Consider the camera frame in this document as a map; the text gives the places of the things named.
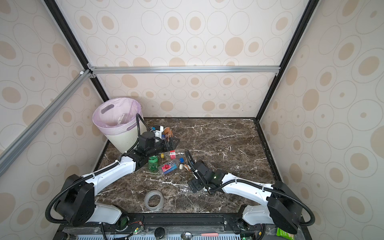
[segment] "trash can handle hole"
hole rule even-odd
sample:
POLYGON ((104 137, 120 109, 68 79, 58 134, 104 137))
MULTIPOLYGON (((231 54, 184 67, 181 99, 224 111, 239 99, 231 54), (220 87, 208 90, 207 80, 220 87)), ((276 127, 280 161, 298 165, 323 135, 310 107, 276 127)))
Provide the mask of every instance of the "trash can handle hole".
POLYGON ((112 109, 112 108, 114 108, 114 107, 115 107, 115 105, 110 104, 110 105, 106 106, 105 108, 103 108, 103 109, 101 110, 101 113, 104 114, 106 111, 108 111, 108 110, 110 110, 110 109, 112 109))

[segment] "green snack package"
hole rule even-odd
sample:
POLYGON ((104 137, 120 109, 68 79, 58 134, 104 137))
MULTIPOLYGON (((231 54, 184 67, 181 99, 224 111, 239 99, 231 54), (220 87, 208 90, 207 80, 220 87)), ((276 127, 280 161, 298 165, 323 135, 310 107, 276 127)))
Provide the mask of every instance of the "green snack package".
POLYGON ((289 240, 295 240, 295 235, 287 233, 287 232, 281 230, 280 228, 277 228, 276 235, 283 237, 283 238, 286 238, 286 239, 289 239, 289 240))

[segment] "red label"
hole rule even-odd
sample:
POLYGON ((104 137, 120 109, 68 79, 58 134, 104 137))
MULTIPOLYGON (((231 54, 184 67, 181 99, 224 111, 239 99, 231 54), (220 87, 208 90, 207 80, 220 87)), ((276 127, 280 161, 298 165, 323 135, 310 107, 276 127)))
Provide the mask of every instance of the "red label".
POLYGON ((175 150, 170 151, 170 152, 169 152, 169 156, 170 156, 171 159, 175 159, 175 158, 176 158, 176 152, 175 152, 175 150))

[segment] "pink spoon handle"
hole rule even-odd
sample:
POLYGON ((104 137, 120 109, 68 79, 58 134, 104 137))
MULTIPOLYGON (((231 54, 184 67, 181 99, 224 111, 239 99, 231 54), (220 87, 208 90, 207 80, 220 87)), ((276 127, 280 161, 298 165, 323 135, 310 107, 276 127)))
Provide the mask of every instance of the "pink spoon handle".
POLYGON ((211 233, 202 233, 201 234, 203 237, 218 237, 217 232, 211 232, 211 233))

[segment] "white trash can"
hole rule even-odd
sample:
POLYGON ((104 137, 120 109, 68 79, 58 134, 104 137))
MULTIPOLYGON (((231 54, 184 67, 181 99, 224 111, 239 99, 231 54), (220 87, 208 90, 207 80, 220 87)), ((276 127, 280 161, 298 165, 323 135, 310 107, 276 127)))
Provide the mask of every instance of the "white trash can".
MULTIPOLYGON (((104 102, 93 113, 93 123, 121 152, 127 151, 137 139, 136 113, 142 117, 141 105, 132 98, 115 98, 104 102)), ((140 134, 147 129, 139 120, 140 134)))

